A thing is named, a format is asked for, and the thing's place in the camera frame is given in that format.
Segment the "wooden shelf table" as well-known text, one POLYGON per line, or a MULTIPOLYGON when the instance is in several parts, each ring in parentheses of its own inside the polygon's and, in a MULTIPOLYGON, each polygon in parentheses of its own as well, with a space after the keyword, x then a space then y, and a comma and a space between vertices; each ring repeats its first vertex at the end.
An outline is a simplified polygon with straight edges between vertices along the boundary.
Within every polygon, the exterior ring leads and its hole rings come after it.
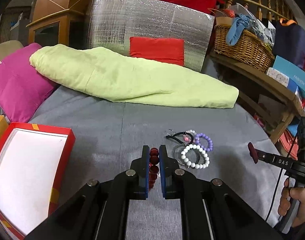
POLYGON ((251 114, 259 115, 270 126, 270 140, 275 144, 289 126, 293 118, 305 117, 299 98, 286 87, 266 74, 244 63, 210 52, 210 59, 218 64, 220 80, 239 90, 238 103, 251 114), (259 96, 264 95, 282 105, 276 114, 259 104, 259 96))

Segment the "small red cushion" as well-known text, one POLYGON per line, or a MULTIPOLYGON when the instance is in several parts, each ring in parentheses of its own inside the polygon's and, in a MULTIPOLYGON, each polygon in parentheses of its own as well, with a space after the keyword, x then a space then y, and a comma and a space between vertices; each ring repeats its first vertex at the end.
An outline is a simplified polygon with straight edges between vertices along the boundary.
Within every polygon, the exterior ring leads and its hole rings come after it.
POLYGON ((130 56, 184 66, 184 40, 130 37, 130 56))

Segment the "wicker basket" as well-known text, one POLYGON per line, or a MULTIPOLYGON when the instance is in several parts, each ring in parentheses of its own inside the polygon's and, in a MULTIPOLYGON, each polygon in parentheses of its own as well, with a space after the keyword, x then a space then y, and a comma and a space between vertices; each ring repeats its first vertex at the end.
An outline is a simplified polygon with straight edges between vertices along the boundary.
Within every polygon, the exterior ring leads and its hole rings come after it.
POLYGON ((229 29, 230 26, 225 24, 215 26, 214 51, 216 53, 240 61, 263 73, 273 66, 275 58, 272 49, 250 31, 243 30, 237 43, 229 46, 226 43, 229 29))

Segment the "silver insulated foil panel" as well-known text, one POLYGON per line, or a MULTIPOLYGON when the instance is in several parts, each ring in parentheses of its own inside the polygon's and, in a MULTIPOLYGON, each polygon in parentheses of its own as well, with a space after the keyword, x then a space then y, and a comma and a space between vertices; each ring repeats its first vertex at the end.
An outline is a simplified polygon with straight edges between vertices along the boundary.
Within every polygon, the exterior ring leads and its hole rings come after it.
POLYGON ((209 14, 158 0, 92 0, 85 46, 128 56, 131 37, 183 39, 185 67, 200 72, 214 20, 209 14))

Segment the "wooden cabinet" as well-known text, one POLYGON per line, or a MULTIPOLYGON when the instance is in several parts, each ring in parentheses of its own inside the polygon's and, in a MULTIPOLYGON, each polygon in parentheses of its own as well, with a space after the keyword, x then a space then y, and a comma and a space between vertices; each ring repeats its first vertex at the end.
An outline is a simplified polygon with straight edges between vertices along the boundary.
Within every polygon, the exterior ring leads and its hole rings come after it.
POLYGON ((27 25, 28 42, 35 42, 37 30, 57 23, 59 25, 58 42, 68 45, 71 22, 84 19, 88 4, 89 0, 37 0, 33 21, 27 25))

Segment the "dark metal bangle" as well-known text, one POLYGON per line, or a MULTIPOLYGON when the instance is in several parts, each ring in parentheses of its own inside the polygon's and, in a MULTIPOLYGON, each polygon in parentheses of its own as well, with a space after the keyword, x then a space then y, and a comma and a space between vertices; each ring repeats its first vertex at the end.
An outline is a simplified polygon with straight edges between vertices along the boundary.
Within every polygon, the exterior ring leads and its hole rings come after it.
POLYGON ((201 154, 195 144, 179 144, 172 150, 172 156, 185 167, 195 168, 201 160, 201 154))

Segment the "blue cloth in basket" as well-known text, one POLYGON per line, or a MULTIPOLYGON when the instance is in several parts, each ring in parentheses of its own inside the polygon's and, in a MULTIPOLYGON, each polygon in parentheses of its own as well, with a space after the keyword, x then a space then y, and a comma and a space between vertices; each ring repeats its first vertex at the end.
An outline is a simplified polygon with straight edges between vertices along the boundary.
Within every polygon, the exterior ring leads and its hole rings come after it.
POLYGON ((236 45, 244 29, 251 27, 252 23, 253 19, 243 14, 233 18, 233 23, 226 35, 226 44, 228 46, 236 45))

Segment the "black cord bracelet pink charm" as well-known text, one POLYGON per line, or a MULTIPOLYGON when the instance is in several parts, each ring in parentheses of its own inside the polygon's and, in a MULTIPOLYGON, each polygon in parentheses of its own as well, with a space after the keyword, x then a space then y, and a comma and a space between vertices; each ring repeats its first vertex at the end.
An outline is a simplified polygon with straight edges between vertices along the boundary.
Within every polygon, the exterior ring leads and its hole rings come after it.
POLYGON ((192 144, 194 142, 194 136, 189 132, 178 132, 174 134, 167 134, 166 139, 176 141, 179 144, 192 144))

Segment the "blue fashion box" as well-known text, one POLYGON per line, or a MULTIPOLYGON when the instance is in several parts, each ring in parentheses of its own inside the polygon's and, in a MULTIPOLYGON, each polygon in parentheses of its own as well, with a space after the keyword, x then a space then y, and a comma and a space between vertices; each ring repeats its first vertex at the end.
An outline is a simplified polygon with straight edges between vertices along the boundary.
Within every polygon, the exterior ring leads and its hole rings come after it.
POLYGON ((273 69, 278 70, 294 81, 300 88, 302 97, 305 98, 305 72, 302 69, 280 56, 276 56, 273 69))

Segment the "magenta pillow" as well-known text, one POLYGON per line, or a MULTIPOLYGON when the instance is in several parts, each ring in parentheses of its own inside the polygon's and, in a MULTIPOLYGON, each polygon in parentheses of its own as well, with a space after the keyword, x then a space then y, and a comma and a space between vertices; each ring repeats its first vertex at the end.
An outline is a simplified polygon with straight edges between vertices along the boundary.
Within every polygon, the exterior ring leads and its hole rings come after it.
POLYGON ((57 83, 39 74, 29 62, 41 48, 32 43, 0 61, 0 107, 11 122, 28 122, 57 89, 57 83))

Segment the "light green folded blanket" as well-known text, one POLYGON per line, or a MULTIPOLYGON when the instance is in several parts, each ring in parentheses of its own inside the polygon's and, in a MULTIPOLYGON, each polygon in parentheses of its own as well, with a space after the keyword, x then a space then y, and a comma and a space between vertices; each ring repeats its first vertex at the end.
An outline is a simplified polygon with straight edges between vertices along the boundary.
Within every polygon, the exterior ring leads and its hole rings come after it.
POLYGON ((55 83, 112 102, 233 108, 239 96, 237 88, 209 75, 104 47, 76 50, 57 44, 37 50, 29 61, 55 83))

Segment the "navy orange bag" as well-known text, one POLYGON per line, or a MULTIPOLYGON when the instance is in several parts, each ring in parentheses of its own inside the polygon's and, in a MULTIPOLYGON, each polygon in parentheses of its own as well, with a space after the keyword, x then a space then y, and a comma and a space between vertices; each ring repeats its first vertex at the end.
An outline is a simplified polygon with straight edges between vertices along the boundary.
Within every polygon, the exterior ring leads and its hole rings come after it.
POLYGON ((280 18, 276 25, 272 53, 299 68, 303 68, 305 62, 305 30, 294 20, 280 18))

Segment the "grey bed blanket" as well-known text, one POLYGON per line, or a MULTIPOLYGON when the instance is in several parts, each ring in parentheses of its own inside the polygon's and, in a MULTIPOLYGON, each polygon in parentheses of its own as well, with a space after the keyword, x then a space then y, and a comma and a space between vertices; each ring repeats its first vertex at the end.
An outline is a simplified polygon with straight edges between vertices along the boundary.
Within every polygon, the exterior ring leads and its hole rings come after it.
POLYGON ((62 180, 60 204, 88 180, 107 181, 128 169, 144 145, 165 145, 171 153, 175 143, 165 136, 192 129, 210 136, 214 144, 209 167, 195 171, 195 176, 220 178, 271 226, 278 221, 279 169, 263 162, 255 164, 247 145, 251 142, 270 153, 277 149, 240 105, 215 109, 113 103, 61 86, 42 103, 31 122, 71 128, 76 137, 62 180))

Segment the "red shallow box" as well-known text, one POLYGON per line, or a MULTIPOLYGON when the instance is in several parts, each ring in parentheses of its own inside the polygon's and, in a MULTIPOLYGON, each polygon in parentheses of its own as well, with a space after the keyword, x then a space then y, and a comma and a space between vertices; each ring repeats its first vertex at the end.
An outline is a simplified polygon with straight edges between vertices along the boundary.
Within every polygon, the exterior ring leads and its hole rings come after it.
POLYGON ((70 128, 12 122, 0 139, 0 224, 24 239, 58 207, 70 128))

